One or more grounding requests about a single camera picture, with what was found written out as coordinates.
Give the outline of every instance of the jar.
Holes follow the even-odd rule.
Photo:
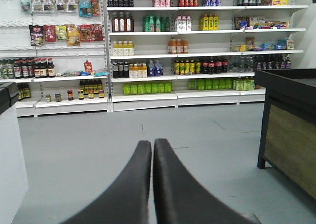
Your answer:
[[[99,98],[104,98],[104,90],[99,90]]]
[[[68,100],[74,100],[74,91],[73,90],[67,90],[68,94]]]
[[[49,94],[47,94],[45,96],[45,100],[46,100],[47,103],[51,102],[51,96]]]
[[[93,90],[89,90],[88,98],[89,99],[93,99],[94,98],[94,91]]]
[[[78,90],[78,98],[79,98],[79,100],[83,100],[84,99],[83,90]]]
[[[56,93],[55,94],[55,101],[56,102],[61,102],[61,94],[60,93]]]

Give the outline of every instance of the packaged food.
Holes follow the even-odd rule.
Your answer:
[[[93,30],[93,25],[81,25],[80,26],[80,39],[83,42],[92,41],[91,34]]]
[[[56,28],[54,25],[44,25],[45,42],[54,43],[57,41]]]
[[[99,0],[91,0],[91,5],[92,5],[92,14],[93,15],[100,15]]]
[[[30,25],[31,46],[44,45],[44,28],[42,25]]]
[[[91,32],[91,41],[102,41],[102,25],[101,24],[94,24],[92,25],[93,29]]]
[[[67,26],[67,45],[80,46],[80,33],[76,25],[69,24]]]
[[[92,5],[89,0],[80,0],[79,3],[79,16],[80,17],[92,17]]]
[[[67,28],[65,25],[56,25],[55,30],[56,30],[57,40],[67,39]]]

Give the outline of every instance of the floor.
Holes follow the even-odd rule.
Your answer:
[[[211,193],[262,224],[315,224],[316,202],[256,168],[263,104],[20,118],[30,189],[12,224],[58,224],[116,178],[137,141],[164,137]],[[155,224],[152,190],[150,224]]]

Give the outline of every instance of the hanging snack bag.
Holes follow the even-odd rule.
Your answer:
[[[91,34],[93,30],[93,25],[81,25],[80,26],[80,39],[83,42],[91,41]]]
[[[80,17],[92,17],[92,5],[89,0],[80,0],[79,3],[79,16]]]
[[[44,28],[42,25],[29,25],[31,46],[43,46]]]
[[[44,25],[45,42],[55,43],[57,41],[56,29],[54,25]]]
[[[76,0],[68,0],[66,4],[66,12],[72,13],[72,12],[77,12],[77,11],[78,11],[78,4]]]
[[[67,25],[67,45],[80,46],[80,33],[76,25]]]
[[[100,15],[100,4],[99,0],[91,0],[92,13],[93,15]]]
[[[67,39],[67,28],[65,25],[56,25],[55,30],[56,30],[57,40]]]
[[[92,33],[91,33],[91,40],[92,41],[102,41],[103,35],[102,35],[102,25],[101,24],[94,24],[92,25]]]
[[[44,0],[44,12],[54,12],[54,3],[52,0]]]
[[[31,0],[21,0],[21,10],[23,13],[32,13]]]
[[[33,0],[32,7],[33,7],[34,13],[44,12],[44,6],[43,6],[43,3],[41,2],[41,0]]]
[[[64,0],[56,0],[56,10],[57,12],[66,12],[67,5]]]

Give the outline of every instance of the white wall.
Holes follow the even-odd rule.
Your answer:
[[[312,0],[295,0],[296,5],[309,5],[294,13],[293,25],[295,28],[306,28],[306,32],[293,34],[297,49],[304,50],[302,54],[291,56],[292,65],[295,69],[316,68],[316,4]]]

